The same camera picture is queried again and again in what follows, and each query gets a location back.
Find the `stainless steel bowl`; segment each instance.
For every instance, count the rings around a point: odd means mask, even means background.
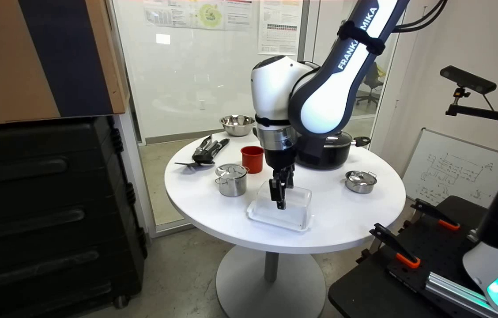
[[[358,195],[367,195],[372,192],[376,185],[374,176],[365,174],[365,172],[348,172],[344,174],[344,186]]]
[[[229,137],[247,137],[252,130],[254,119],[245,116],[229,116],[221,119],[221,126]]]

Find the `paper on wall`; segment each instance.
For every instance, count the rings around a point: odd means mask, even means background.
[[[259,54],[296,56],[302,0],[259,3]]]
[[[150,24],[166,29],[249,31],[252,0],[143,0]]]

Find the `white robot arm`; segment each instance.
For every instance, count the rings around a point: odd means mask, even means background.
[[[358,0],[321,68],[288,57],[254,66],[256,132],[274,169],[268,186],[279,209],[291,188],[296,137],[328,137],[348,125],[357,89],[406,6],[408,0]]]

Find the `gray floor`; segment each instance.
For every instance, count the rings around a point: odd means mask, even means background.
[[[411,216],[410,204],[401,222]],[[150,243],[143,292],[127,308],[106,308],[88,318],[226,318],[215,299],[215,271],[231,246],[199,231],[183,231]],[[360,250],[316,255],[327,289],[355,268]],[[321,318],[341,315],[325,301]]]

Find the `white container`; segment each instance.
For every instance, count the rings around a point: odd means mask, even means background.
[[[270,200],[268,183],[265,183],[252,199],[247,209],[247,218],[293,232],[307,232],[312,220],[309,209],[311,197],[312,193],[309,190],[286,190],[286,209],[279,211],[277,204]]]

